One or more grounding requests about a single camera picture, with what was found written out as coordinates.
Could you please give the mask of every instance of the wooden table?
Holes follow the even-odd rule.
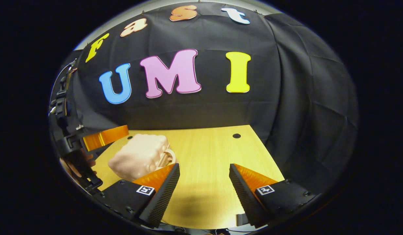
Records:
[[[185,130],[130,130],[130,135],[165,135],[180,164],[180,178],[164,213],[163,222],[195,229],[235,227],[244,210],[229,179],[231,163],[242,165],[276,181],[279,168],[249,125]],[[93,170],[104,190],[120,180],[107,162],[129,141],[114,142],[96,160]]]

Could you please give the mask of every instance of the letter u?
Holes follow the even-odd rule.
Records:
[[[103,87],[104,96],[106,97],[106,100],[110,103],[121,104],[130,97],[130,94],[132,93],[132,88],[130,86],[129,74],[127,73],[127,70],[129,68],[130,63],[119,65],[116,68],[116,73],[119,74],[122,83],[122,92],[119,94],[116,94],[113,91],[112,81],[110,80],[110,78],[112,77],[111,71],[103,73],[100,76],[99,81],[101,82],[101,85]]]

